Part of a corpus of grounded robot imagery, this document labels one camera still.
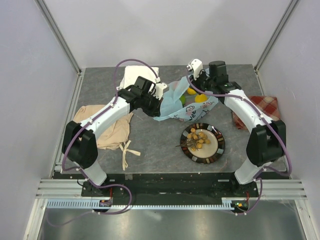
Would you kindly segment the red plaid cloth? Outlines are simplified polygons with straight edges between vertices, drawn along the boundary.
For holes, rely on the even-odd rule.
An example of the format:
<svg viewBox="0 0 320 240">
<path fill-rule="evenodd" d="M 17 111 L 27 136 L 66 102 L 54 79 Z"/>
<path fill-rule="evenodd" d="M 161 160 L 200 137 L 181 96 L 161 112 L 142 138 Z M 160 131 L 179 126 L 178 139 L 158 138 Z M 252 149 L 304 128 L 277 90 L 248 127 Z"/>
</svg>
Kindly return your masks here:
<svg viewBox="0 0 320 240">
<path fill-rule="evenodd" d="M 272 118 L 274 121 L 281 119 L 281 114 L 278 109 L 278 99 L 273 96 L 249 96 L 251 102 L 267 116 Z M 232 119 L 235 127 L 239 130 L 247 130 L 247 127 L 242 120 L 232 112 Z"/>
</svg>

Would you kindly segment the aluminium frame rail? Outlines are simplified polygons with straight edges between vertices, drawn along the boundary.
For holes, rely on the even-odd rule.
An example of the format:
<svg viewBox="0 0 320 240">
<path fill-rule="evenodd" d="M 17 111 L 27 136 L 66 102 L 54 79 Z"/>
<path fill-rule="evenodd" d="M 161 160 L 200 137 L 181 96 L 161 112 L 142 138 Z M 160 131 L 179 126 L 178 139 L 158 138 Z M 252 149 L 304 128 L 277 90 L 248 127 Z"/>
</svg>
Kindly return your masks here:
<svg viewBox="0 0 320 240">
<path fill-rule="evenodd" d="M 37 199 L 79 199 L 82 187 L 75 179 L 42 179 L 35 197 Z M 262 191 L 262 200 L 305 200 L 304 186 L 297 179 L 263 179 L 254 188 Z"/>
</svg>

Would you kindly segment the beige crumpled cloth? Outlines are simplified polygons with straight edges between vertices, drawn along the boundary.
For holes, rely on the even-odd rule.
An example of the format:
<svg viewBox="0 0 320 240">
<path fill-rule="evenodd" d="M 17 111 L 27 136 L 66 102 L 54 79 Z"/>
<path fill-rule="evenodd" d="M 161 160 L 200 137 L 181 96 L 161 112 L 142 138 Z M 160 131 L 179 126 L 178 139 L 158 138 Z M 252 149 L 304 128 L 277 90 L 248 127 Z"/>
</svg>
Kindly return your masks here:
<svg viewBox="0 0 320 240">
<path fill-rule="evenodd" d="M 80 123 L 92 115 L 100 111 L 105 105 L 85 105 L 81 106 L 80 109 L 75 113 L 73 121 Z M 109 128 L 107 128 L 102 135 L 97 139 L 97 148 L 106 150 L 116 150 L 121 149 L 122 151 L 122 170 L 125 171 L 128 167 L 126 161 L 126 154 L 132 153 L 136 156 L 140 156 L 141 153 L 136 150 L 128 149 L 131 140 L 129 140 L 130 134 L 130 122 L 133 117 L 133 113 L 129 113 L 115 123 L 113 123 Z"/>
</svg>

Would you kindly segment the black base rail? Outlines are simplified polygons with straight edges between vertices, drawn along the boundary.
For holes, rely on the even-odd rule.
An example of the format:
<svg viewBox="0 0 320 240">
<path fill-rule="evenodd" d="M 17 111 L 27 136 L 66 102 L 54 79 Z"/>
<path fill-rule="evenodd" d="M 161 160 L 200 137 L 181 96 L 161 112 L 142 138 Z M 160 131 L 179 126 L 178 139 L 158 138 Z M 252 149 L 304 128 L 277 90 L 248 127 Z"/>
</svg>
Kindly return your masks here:
<svg viewBox="0 0 320 240">
<path fill-rule="evenodd" d="M 240 185 L 234 174 L 222 173 L 117 173 L 108 174 L 103 186 L 120 184 L 120 187 L 97 188 L 88 181 L 83 182 L 82 197 L 120 197 L 130 189 L 132 195 L 187 194 L 219 198 L 258 197 L 255 182 Z"/>
</svg>

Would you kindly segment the light blue plastic bag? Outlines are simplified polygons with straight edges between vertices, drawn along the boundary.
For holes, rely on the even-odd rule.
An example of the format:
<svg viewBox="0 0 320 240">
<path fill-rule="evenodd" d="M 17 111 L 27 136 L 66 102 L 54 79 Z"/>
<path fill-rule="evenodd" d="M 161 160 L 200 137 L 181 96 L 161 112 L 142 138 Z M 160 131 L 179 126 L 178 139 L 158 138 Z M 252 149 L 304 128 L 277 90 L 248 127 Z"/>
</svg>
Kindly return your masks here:
<svg viewBox="0 0 320 240">
<path fill-rule="evenodd" d="M 153 119 L 160 122 L 167 119 L 177 119 L 183 122 L 195 122 L 209 113 L 217 104 L 218 99 L 208 96 L 207 101 L 196 103 L 195 95 L 187 93 L 189 82 L 184 76 L 180 80 L 168 84 L 168 90 L 163 94 L 163 101 L 160 107 L 160 116 Z M 180 97 L 186 97 L 183 107 Z"/>
</svg>

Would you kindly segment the dark rimmed beige plate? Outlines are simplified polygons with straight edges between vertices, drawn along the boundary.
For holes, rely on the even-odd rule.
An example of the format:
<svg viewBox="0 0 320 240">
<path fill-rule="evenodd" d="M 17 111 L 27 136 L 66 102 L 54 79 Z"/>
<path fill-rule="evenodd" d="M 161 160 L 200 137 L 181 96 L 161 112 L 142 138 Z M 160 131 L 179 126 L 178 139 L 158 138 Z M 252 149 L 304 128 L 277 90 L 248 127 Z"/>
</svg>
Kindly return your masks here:
<svg viewBox="0 0 320 240">
<path fill-rule="evenodd" d="M 182 132 L 178 147 L 193 162 L 212 164 L 222 157 L 225 139 L 213 125 L 193 123 Z"/>
</svg>

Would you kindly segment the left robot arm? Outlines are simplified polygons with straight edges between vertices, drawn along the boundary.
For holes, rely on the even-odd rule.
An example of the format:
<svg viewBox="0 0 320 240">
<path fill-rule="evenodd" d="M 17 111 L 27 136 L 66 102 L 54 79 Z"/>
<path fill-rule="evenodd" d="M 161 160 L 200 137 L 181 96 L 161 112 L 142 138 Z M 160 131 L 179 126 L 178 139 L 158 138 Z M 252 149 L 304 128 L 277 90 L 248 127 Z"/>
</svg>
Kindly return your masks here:
<svg viewBox="0 0 320 240">
<path fill-rule="evenodd" d="M 76 164 L 84 176 L 93 183 L 92 191 L 99 197 L 106 196 L 110 185 L 107 174 L 97 161 L 97 140 L 102 133 L 120 118 L 134 110 L 142 109 L 149 117 L 159 117 L 163 94 L 168 85 L 138 76 L 134 84 L 117 91 L 112 100 L 94 115 L 77 123 L 70 121 L 64 131 L 61 152 Z"/>
</svg>

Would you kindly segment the yellow fake lemon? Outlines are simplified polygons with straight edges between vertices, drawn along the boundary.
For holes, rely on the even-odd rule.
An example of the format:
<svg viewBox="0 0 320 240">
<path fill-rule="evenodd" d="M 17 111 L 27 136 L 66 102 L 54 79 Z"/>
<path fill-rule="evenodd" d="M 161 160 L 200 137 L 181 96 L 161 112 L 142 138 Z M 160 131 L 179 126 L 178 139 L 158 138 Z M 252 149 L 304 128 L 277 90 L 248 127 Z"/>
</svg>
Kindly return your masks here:
<svg viewBox="0 0 320 240">
<path fill-rule="evenodd" d="M 205 94 L 198 94 L 194 98 L 195 103 L 203 103 L 208 100 L 207 96 Z"/>
</svg>

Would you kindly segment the white folded cloth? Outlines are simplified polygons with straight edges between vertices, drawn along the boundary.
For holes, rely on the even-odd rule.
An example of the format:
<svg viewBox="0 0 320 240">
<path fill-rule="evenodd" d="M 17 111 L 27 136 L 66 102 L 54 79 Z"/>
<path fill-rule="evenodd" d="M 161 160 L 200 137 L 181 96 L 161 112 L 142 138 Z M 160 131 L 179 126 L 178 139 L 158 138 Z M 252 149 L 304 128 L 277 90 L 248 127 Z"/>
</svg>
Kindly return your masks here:
<svg viewBox="0 0 320 240">
<path fill-rule="evenodd" d="M 147 67 L 142 65 L 129 65 L 124 69 L 124 76 L 117 87 L 117 90 L 125 89 L 131 85 L 134 85 L 138 77 L 143 77 L 153 83 L 159 83 L 159 68 Z"/>
</svg>

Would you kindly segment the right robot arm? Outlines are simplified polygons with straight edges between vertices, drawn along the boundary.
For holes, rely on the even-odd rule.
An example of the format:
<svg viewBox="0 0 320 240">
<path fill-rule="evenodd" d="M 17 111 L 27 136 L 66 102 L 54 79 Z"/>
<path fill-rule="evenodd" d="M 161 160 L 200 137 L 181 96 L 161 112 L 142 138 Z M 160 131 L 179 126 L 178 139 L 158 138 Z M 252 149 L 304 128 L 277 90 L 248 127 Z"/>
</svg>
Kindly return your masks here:
<svg viewBox="0 0 320 240">
<path fill-rule="evenodd" d="M 187 70 L 191 72 L 188 81 L 198 93 L 213 96 L 232 110 L 250 133 L 246 146 L 247 158 L 229 184 L 229 191 L 235 197 L 247 191 L 247 185 L 270 164 L 282 158 L 286 153 L 286 125 L 282 120 L 273 120 L 259 110 L 246 96 L 240 85 L 229 81 L 227 66 L 224 61 L 212 61 L 208 71 L 199 59 L 193 59 Z"/>
</svg>

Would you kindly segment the yellow fake berry bunch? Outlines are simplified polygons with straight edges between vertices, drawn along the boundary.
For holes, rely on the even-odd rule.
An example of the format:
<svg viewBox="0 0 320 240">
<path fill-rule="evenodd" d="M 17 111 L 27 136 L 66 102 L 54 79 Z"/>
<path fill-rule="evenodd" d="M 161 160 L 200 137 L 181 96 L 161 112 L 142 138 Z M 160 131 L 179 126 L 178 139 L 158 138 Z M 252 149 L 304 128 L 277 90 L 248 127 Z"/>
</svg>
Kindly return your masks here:
<svg viewBox="0 0 320 240">
<path fill-rule="evenodd" d="M 191 151 L 197 151 L 203 148 L 203 145 L 211 144 L 210 139 L 203 131 L 197 131 L 196 128 L 192 127 L 186 135 L 186 139 L 183 140 L 177 147 L 188 148 Z"/>
</svg>

